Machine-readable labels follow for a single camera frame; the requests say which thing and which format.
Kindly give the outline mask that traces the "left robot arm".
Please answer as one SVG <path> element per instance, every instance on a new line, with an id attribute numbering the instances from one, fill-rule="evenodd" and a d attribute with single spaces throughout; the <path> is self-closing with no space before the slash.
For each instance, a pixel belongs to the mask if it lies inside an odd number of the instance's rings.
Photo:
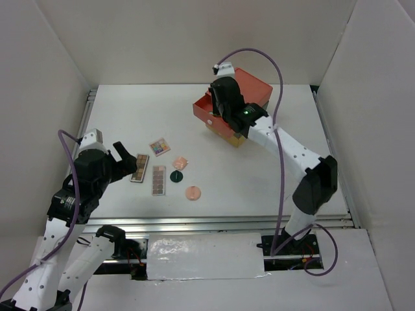
<path id="1" fill-rule="evenodd" d="M 92 212 L 109 184 L 136 171 L 136 160 L 122 143 L 113 144 L 120 160 L 100 143 L 80 143 L 71 174 L 54 194 L 47 212 L 43 239 L 31 266 L 19 275 L 23 280 L 2 310 L 71 310 L 74 298 L 108 258 L 118 259 L 127 250 L 124 230 L 104 225 L 72 264 L 69 256 Z"/>

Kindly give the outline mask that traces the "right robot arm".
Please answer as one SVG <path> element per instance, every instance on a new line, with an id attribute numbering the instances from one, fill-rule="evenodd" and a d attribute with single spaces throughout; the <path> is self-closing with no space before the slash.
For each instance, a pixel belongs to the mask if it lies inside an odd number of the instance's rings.
<path id="1" fill-rule="evenodd" d="M 256 103 L 247 103 L 237 81 L 221 77 L 211 83 L 213 108 L 230 128 L 264 147 L 280 160 L 280 176 L 289 170 L 298 182 L 292 195 L 295 208 L 285 227 L 276 228 L 270 252 L 281 249 L 297 253 L 305 245 L 304 236 L 311 230 L 318 210 L 338 189 L 338 163 L 303 146 L 276 124 L 275 118 Z"/>

